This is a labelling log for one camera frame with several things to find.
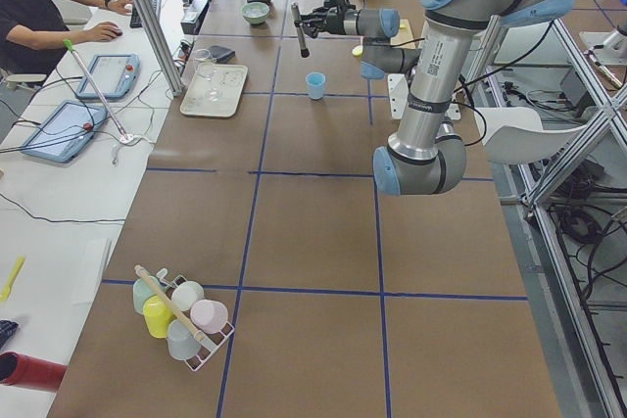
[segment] wine glass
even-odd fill
[[[209,49],[199,49],[198,51],[194,51],[192,61],[196,73],[209,83],[209,90],[207,90],[206,93],[207,99],[212,102],[219,100],[221,92],[218,88],[212,86],[212,80],[217,72],[217,58]]]

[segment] green bowl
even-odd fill
[[[242,17],[250,24],[263,23],[268,15],[270,7],[263,2],[250,2],[242,7]]]

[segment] red cylinder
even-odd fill
[[[66,366],[8,351],[0,354],[0,384],[37,391],[56,392]]]

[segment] yellow cup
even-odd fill
[[[144,302],[143,313],[150,334],[155,338],[167,338],[168,326],[174,314],[164,302],[158,296],[149,298]]]

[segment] robotic arm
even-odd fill
[[[387,146],[375,151],[373,169],[377,187],[384,193],[427,195],[451,190],[465,171],[463,142],[445,119],[445,112],[473,35],[484,30],[494,15],[501,16],[506,27],[542,23],[565,15],[574,1],[420,0],[428,33],[421,52],[416,53],[419,58],[409,59],[399,57],[401,50],[389,46],[389,39],[398,32],[398,13],[385,9],[355,12],[352,5],[345,10],[333,6],[315,9],[302,17],[298,6],[292,6],[292,12],[302,51],[302,32],[311,37],[318,31],[362,35],[365,78],[407,72],[417,59],[403,118]]]

